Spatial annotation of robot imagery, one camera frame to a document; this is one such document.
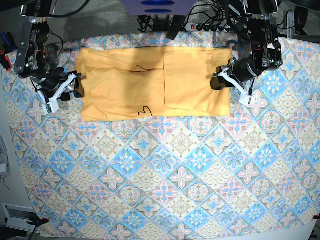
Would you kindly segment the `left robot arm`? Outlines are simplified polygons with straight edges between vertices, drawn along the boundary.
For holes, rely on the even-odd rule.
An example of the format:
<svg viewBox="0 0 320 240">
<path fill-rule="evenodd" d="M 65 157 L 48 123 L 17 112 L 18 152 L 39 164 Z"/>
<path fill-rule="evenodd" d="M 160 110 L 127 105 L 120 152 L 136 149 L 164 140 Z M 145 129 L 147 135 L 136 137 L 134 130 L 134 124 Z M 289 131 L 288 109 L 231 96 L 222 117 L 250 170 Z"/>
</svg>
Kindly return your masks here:
<svg viewBox="0 0 320 240">
<path fill-rule="evenodd" d="M 248 107 L 255 103 L 255 80 L 263 72 L 283 65 L 278 25 L 273 17 L 278 9 L 276 0 L 241 0 L 237 6 L 224 1 L 228 25 L 241 41 L 250 45 L 251 53 L 219 66 L 210 81 L 212 90 L 236 88 L 240 104 Z"/>
</svg>

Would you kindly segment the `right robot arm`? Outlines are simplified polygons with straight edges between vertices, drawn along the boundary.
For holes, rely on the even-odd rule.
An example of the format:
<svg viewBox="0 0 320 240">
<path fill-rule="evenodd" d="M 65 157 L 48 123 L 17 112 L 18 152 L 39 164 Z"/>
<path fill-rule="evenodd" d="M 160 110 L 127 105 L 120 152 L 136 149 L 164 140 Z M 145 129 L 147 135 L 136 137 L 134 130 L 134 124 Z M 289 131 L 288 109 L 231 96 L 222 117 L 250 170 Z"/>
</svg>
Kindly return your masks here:
<svg viewBox="0 0 320 240">
<path fill-rule="evenodd" d="M 51 31 L 48 18 L 55 12 L 51 0 L 28 0 L 21 6 L 20 14 L 26 18 L 22 25 L 20 43 L 14 68 L 21 79 L 30 79 L 34 90 L 42 100 L 45 114 L 59 111 L 59 101 L 71 97 L 83 98 L 82 75 L 77 71 L 65 73 L 58 66 L 57 53 L 51 56 L 46 42 Z"/>
</svg>

